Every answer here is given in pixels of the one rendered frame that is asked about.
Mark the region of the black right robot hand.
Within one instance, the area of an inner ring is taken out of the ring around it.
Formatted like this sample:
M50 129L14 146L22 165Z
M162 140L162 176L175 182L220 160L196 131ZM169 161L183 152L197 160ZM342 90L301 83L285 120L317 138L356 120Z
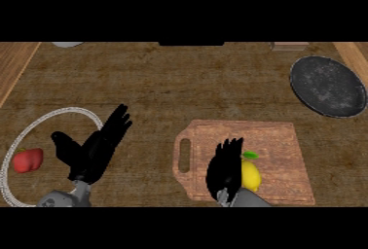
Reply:
M233 201L240 187L240 146L242 139L225 139L217 145L215 155L206 167L205 184L214 199L218 192L227 190L227 202Z

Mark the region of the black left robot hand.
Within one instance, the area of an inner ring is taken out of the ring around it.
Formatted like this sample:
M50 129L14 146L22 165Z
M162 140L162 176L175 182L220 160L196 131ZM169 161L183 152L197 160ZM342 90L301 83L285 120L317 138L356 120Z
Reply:
M56 158L69 167L70 181L82 181L88 185L98 181L129 127L128 106L121 104L104 125L91 132L82 144L64 132L51 133Z

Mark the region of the yellow lemon with green leaf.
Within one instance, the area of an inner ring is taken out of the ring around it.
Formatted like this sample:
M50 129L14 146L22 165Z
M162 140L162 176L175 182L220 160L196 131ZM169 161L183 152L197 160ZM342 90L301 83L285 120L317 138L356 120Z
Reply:
M261 176L252 160L258 158L258 155L245 151L240 158L240 185L252 192L258 191L261 184Z

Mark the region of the wooden cutting board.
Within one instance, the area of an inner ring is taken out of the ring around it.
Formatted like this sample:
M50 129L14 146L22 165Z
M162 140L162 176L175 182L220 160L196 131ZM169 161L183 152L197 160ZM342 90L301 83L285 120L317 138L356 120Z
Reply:
M313 205L314 197L292 123L191 120L174 142L172 173L191 200L212 201L205 174L215 148L225 139L242 139L242 151L258 158L257 190L271 204Z

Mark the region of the black round pan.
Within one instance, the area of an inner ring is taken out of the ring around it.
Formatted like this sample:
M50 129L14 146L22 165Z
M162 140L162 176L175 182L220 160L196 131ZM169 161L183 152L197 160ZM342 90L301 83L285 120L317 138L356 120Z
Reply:
M301 57L289 67L289 88L302 105L320 116L345 119L368 106L368 90L356 73L320 55Z

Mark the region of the red bell pepper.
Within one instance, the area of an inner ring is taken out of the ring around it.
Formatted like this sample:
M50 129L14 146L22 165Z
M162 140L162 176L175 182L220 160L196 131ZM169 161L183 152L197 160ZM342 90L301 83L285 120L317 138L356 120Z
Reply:
M42 150L19 149L13 157L13 167L17 173L27 173L38 169L42 164Z

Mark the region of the grey round object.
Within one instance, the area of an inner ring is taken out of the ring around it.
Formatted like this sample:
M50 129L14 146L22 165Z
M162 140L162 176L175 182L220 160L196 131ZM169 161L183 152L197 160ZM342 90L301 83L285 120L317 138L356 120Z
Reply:
M51 44L58 48L72 48L82 44L82 42L51 42Z

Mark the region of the brown wooden block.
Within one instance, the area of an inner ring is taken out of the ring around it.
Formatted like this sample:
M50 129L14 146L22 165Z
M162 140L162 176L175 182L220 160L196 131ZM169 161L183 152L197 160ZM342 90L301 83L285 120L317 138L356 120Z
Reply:
M302 51L308 46L307 42L271 42L271 51Z

